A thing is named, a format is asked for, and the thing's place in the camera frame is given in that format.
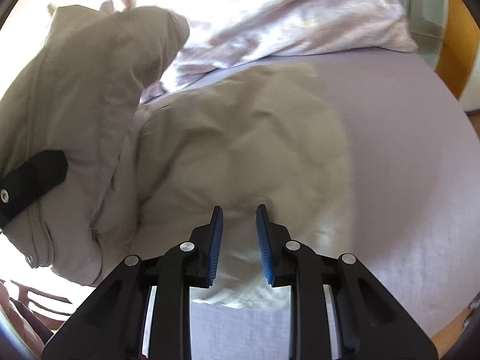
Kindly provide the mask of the beige puffer jacket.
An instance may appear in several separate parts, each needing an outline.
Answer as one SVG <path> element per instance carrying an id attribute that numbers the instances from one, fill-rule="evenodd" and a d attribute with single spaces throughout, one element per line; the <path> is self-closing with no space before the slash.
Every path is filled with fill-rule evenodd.
<path id="1" fill-rule="evenodd" d="M 158 7 L 61 7 L 1 99 L 1 174 L 45 150 L 63 183 L 3 226 L 31 267 L 99 284 L 126 256 L 153 258 L 224 211 L 220 265 L 195 302 L 281 308 L 263 281 L 255 215 L 319 254 L 353 240 L 347 137 L 310 63 L 257 65 L 141 104 L 189 35 Z"/>

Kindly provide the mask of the dark wooden chair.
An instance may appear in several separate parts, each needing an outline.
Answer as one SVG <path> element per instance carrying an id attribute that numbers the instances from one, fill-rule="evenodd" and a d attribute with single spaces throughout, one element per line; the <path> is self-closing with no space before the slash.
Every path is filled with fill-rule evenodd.
<path id="1" fill-rule="evenodd" d="M 68 298 L 17 281 L 1 281 L 1 358 L 40 359 L 75 311 Z"/>

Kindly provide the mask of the pink floral duvet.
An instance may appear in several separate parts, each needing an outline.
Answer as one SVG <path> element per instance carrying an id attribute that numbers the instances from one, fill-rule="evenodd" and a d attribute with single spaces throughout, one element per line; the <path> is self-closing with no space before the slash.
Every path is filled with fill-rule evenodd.
<path id="1" fill-rule="evenodd" d="M 159 87 L 176 92 L 220 70 L 265 57 L 378 47 L 416 50 L 400 0 L 118 0 L 184 16 L 190 35 Z"/>

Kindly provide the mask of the wooden wardrobe with glass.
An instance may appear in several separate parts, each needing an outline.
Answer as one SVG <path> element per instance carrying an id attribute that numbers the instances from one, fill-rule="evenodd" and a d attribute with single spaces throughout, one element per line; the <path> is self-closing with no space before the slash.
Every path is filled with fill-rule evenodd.
<path id="1" fill-rule="evenodd" d="M 463 0 L 400 0 L 424 59 L 466 110 L 479 87 L 479 26 Z"/>

